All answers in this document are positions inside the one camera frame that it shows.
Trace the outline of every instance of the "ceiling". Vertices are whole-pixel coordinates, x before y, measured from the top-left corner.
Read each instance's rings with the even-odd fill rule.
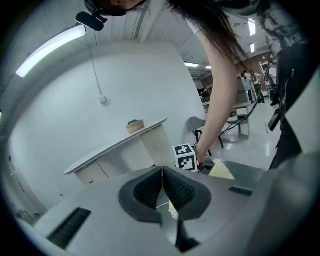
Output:
[[[15,75],[24,60],[46,40],[76,24],[75,17],[81,11],[87,11],[83,0],[47,0],[29,17],[16,35],[1,64],[0,84],[0,141],[5,140],[7,124],[17,104],[24,94],[36,83],[39,77],[56,63],[87,47],[122,40],[136,40],[140,43],[163,41],[172,43],[185,62],[199,64],[189,68],[194,80],[211,74],[207,55],[198,38],[187,23],[165,8],[163,0],[152,0],[149,8],[140,12],[129,12],[122,17],[108,17],[104,29],[95,32],[87,28],[84,37],[65,44],[46,56],[25,78]],[[250,44],[255,43],[254,55],[267,50],[266,38],[258,27],[256,34],[250,36],[246,19],[230,16],[231,26],[239,36],[238,41],[245,52],[250,52]]]

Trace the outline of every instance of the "floor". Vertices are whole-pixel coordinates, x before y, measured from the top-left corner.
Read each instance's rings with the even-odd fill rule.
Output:
[[[276,145],[281,134],[280,124],[273,132],[269,128],[266,130],[276,110],[270,104],[271,101],[266,98],[265,104],[258,104],[249,117],[249,139],[240,139],[238,128],[234,128],[221,136],[224,148],[216,141],[211,148],[212,156],[268,170],[276,155]]]

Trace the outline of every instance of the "long dark hair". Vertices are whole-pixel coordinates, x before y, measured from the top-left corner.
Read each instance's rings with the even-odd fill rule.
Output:
[[[222,54],[233,61],[242,63],[246,53],[239,45],[228,16],[215,0],[167,0],[170,8],[191,21],[211,44]]]

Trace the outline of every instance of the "fluorescent light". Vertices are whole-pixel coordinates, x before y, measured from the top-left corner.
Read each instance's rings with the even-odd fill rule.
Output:
[[[253,36],[256,34],[256,24],[252,21],[248,21],[248,23],[249,23],[250,36]]]
[[[188,62],[185,62],[184,64],[185,64],[187,67],[193,67],[193,68],[196,68],[196,67],[199,66],[198,64],[193,64],[193,63],[188,63]]]
[[[251,48],[251,53],[254,53],[255,52],[255,44],[251,43],[250,48]]]
[[[72,28],[69,28],[66,31],[63,31],[56,36],[50,38],[38,49],[36,49],[19,67],[15,72],[19,77],[24,78],[28,72],[39,63],[44,57],[52,53],[54,50],[65,45],[66,43],[83,37],[86,35],[86,28],[84,25],[76,25]]]

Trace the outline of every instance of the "green object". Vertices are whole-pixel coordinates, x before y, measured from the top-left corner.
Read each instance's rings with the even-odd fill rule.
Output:
[[[134,119],[134,120],[128,122],[128,125],[131,125],[131,124],[136,123],[136,122],[138,122],[138,121],[139,121],[139,120]]]

